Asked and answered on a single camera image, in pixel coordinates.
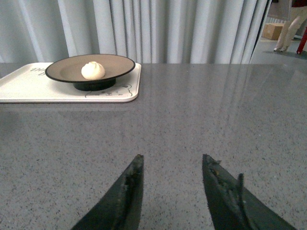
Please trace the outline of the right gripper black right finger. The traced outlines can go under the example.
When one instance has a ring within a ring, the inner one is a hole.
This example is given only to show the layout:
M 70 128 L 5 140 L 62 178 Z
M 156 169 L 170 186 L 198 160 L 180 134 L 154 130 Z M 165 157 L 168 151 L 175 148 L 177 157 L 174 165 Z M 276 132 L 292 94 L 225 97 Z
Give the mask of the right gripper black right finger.
M 210 155 L 202 157 L 203 184 L 216 230 L 294 230 L 244 187 L 244 175 L 233 177 Z

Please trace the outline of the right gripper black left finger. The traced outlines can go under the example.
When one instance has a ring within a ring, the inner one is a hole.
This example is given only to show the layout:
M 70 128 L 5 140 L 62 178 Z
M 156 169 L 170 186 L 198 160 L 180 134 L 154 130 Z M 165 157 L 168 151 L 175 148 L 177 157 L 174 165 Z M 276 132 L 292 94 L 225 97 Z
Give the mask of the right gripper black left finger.
M 144 156 L 136 155 L 73 230 L 137 230 L 141 219 Z

